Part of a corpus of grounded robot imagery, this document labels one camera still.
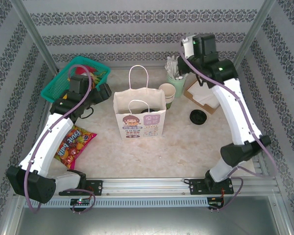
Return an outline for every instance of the paper cup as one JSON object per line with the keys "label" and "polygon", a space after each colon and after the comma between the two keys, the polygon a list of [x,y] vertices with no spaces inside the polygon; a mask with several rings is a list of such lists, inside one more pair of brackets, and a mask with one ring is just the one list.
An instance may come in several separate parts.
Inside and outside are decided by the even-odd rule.
{"label": "paper cup", "polygon": [[176,89],[174,85],[170,83],[164,83],[159,87],[159,90],[163,90],[165,93],[165,97],[167,98],[172,98],[175,95]]}

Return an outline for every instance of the damask wall pattern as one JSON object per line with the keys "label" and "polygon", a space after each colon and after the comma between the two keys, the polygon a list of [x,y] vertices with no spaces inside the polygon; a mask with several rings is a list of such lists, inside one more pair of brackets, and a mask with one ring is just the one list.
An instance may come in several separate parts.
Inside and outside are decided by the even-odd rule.
{"label": "damask wall pattern", "polygon": [[0,0],[0,226],[13,195],[5,172],[34,144],[52,74],[8,0]]}
{"label": "damask wall pattern", "polygon": [[294,228],[294,0],[275,3],[238,72],[251,113],[271,138]]}
{"label": "damask wall pattern", "polygon": [[214,33],[233,59],[263,0],[26,0],[58,67],[84,55],[111,67],[163,66],[183,35]]}

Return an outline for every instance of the candy bag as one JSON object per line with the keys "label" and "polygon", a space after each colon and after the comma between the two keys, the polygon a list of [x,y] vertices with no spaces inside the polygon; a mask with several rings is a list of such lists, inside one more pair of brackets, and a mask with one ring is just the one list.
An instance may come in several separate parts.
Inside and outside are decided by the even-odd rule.
{"label": "candy bag", "polygon": [[62,140],[54,157],[61,161],[68,169],[74,170],[75,160],[96,135],[73,126],[72,130]]}

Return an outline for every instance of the stack of paper cups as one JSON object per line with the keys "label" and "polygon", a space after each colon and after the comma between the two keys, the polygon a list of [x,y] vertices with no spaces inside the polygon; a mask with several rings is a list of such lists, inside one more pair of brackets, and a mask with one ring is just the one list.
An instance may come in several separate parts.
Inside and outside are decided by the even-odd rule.
{"label": "stack of paper cups", "polygon": [[164,91],[165,98],[166,98],[166,107],[167,109],[169,109],[171,107],[172,101],[174,100],[174,96],[176,92],[174,85],[170,83],[165,83],[159,87],[159,90]]}

